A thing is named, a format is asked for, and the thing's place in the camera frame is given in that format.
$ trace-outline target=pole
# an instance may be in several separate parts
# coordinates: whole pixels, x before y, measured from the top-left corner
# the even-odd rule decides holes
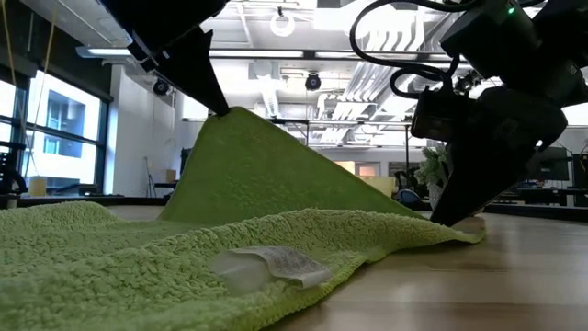
[[[406,148],[406,176],[408,176],[408,170],[410,168],[410,159],[408,153],[408,126],[404,127],[404,140],[405,140],[405,148]]]

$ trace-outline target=towel tag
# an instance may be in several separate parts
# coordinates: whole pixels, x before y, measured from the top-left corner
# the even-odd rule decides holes
[[[283,246],[236,248],[237,254],[255,254],[261,257],[276,277],[299,280],[306,289],[319,285],[332,277],[331,271],[301,252]]]
[[[303,289],[307,289],[333,275],[319,262],[284,246],[231,249],[216,255],[210,262],[210,269],[226,281],[255,279],[255,284],[246,284],[248,291],[259,290],[273,278],[297,280]],[[270,275],[264,277],[263,273],[268,271]]]

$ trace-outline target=white wall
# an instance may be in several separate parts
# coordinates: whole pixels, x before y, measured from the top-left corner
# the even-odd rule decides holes
[[[588,125],[588,103],[563,109],[568,125]]]
[[[175,97],[174,155],[172,169],[179,178],[181,153],[184,148],[192,148],[202,128],[202,122],[185,122],[182,118],[205,119],[209,110],[191,97],[177,93]]]
[[[128,78],[118,65],[112,69],[110,93],[115,101],[108,119],[105,193],[144,197],[145,157],[154,182],[163,182],[165,170],[172,168],[175,109]]]
[[[568,150],[571,150],[574,154],[579,154],[588,139],[588,128],[568,128],[566,129],[558,139],[558,143],[563,145]],[[561,147],[559,144],[552,144],[553,147]]]
[[[353,150],[346,148],[321,149],[318,153],[331,161],[380,162],[379,172],[388,175],[389,162],[406,162],[404,149],[371,148],[367,150]],[[421,150],[409,150],[409,162],[424,161]]]

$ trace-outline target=window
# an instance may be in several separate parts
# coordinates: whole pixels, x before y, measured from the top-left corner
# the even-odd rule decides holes
[[[0,142],[10,142],[12,135],[12,126],[6,123],[0,123]],[[8,153],[8,147],[0,146],[0,153]]]
[[[28,181],[34,176],[47,178],[48,188],[82,183],[94,184],[96,174],[96,146],[81,143],[41,131],[27,131],[30,146],[24,153],[22,175]]]
[[[17,88],[0,81],[0,115],[12,117],[15,111]]]
[[[43,72],[30,81],[29,123],[96,141],[102,101],[47,74],[41,93]]]
[[[356,175],[363,177],[378,177],[380,162],[356,162]]]
[[[106,128],[106,121],[100,122],[106,118],[104,111],[106,104],[99,98],[37,72],[28,94],[27,150],[21,163],[25,180],[46,177],[48,188],[101,184],[105,143],[99,137],[106,136],[100,134]]]

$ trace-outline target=desk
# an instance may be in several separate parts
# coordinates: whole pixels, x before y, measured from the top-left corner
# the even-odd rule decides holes
[[[586,188],[520,188],[517,190],[527,204],[558,203],[568,205],[568,196],[588,195]]]
[[[126,219],[160,211],[113,210]],[[588,226],[482,217],[488,238],[481,244],[392,254],[266,331],[587,330]]]

